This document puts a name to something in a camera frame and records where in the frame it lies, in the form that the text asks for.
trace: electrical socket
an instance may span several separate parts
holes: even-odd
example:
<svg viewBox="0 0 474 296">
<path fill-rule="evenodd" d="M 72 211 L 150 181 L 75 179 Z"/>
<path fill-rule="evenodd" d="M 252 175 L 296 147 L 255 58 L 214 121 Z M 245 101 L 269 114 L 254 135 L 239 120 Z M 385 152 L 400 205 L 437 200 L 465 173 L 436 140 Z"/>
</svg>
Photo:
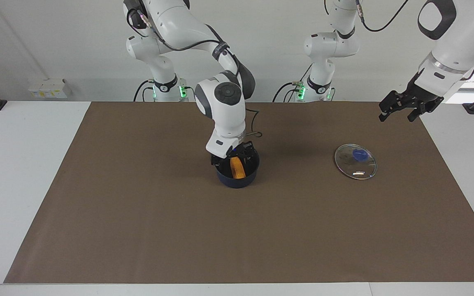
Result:
<svg viewBox="0 0 474 296">
<path fill-rule="evenodd" d="M 64 79 L 38 81 L 33 83 L 28 91 L 36 99 L 67 99 L 72 93 Z"/>
<path fill-rule="evenodd" d="M 304 95 L 307 92 L 307 88 L 302 82 L 296 82 L 295 87 L 295 99 L 299 101 L 304 101 Z"/>
</svg>

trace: white wall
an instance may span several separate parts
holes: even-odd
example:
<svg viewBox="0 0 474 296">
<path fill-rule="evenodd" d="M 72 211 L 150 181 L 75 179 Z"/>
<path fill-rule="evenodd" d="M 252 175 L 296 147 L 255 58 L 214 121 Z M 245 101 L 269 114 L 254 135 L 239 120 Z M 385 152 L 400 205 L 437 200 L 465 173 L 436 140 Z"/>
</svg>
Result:
<svg viewBox="0 0 474 296">
<path fill-rule="evenodd" d="M 281 84 L 299 79 L 310 64 L 303 52 L 305 38 L 332 30 L 322 0 L 191 2 L 192 13 L 216 28 L 254 73 L 254 101 L 270 101 Z M 336 60 L 335 99 L 379 101 L 390 90 L 404 89 L 433 47 L 416 26 L 424 3 L 411 1 L 384 32 L 367 32 L 358 21 L 363 46 L 357 56 Z M 400 5 L 396 0 L 366 1 L 367 23 L 380 27 Z M 146 65 L 125 50 L 133 32 L 121 0 L 0 0 L 0 12 L 49 77 L 68 81 L 72 100 L 129 100 L 139 83 L 151 77 Z M 220 71 L 205 52 L 168 56 L 190 85 Z M 0 26 L 0 97 L 30 99 L 28 80 L 38 77 Z"/>
</svg>

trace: cable connector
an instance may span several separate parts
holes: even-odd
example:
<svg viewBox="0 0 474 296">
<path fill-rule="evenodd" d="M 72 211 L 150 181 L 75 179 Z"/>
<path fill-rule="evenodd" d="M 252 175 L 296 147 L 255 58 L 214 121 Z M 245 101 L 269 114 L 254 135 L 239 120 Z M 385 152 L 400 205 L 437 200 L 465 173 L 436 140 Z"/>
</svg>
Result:
<svg viewBox="0 0 474 296">
<path fill-rule="evenodd" d="M 153 26 L 151 25 L 151 22 L 149 21 L 147 16 L 140 9 L 137 10 L 137 13 L 140 15 L 140 18 L 143 20 L 145 25 L 152 30 Z"/>
<path fill-rule="evenodd" d="M 363 7 L 361 7 L 360 0 L 356 0 L 356 8 L 362 23 L 365 23 L 365 15 L 363 14 Z"/>
</svg>

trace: brown mat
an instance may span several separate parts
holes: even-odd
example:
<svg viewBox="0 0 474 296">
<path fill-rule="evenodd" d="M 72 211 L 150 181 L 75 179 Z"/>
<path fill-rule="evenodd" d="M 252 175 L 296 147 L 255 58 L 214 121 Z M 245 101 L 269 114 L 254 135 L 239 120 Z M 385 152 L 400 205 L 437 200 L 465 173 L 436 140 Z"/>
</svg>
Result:
<svg viewBox="0 0 474 296">
<path fill-rule="evenodd" d="M 249 107 L 261 167 L 232 190 L 195 105 L 92 103 L 5 282 L 474 282 L 474 212 L 420 120 Z M 345 143 L 373 152 L 375 178 L 339 173 Z"/>
</svg>

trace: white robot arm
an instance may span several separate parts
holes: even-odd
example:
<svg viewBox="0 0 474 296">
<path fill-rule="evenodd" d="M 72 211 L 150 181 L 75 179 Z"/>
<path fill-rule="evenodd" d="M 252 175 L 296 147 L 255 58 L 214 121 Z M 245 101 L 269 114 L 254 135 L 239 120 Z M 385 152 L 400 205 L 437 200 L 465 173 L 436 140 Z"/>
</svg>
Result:
<svg viewBox="0 0 474 296">
<path fill-rule="evenodd" d="M 243 142 L 244 100 L 252 96 L 256 83 L 229 45 L 213 28 L 198 21 L 190 13 L 189 6 L 188 0 L 124 0 L 126 17 L 140 35 L 140 38 L 128 40 L 128 50 L 132 49 L 136 58 L 145 61 L 155 80 L 162 82 L 173 83 L 177 76 L 171 61 L 160 54 L 200 49 L 209 52 L 220 63 L 225 71 L 201 81 L 194 92 L 201 112 L 215 122 L 206 149 L 225 159 Z"/>
<path fill-rule="evenodd" d="M 332 83 L 335 66 L 331 58 L 353 56 L 360 49 L 355 35 L 356 0 L 334 0 L 330 10 L 334 32 L 320 32 L 305 41 L 305 53 L 312 59 L 312 72 L 300 91 L 296 102 L 323 101 Z"/>
<path fill-rule="evenodd" d="M 394 90 L 380 103 L 382 122 L 402 109 L 414 109 L 408 116 L 411 122 L 433 112 L 450 88 L 474 68 L 474 1 L 428 0 L 418 25 L 423 34 L 436 40 L 436 46 L 407 90 Z"/>
</svg>

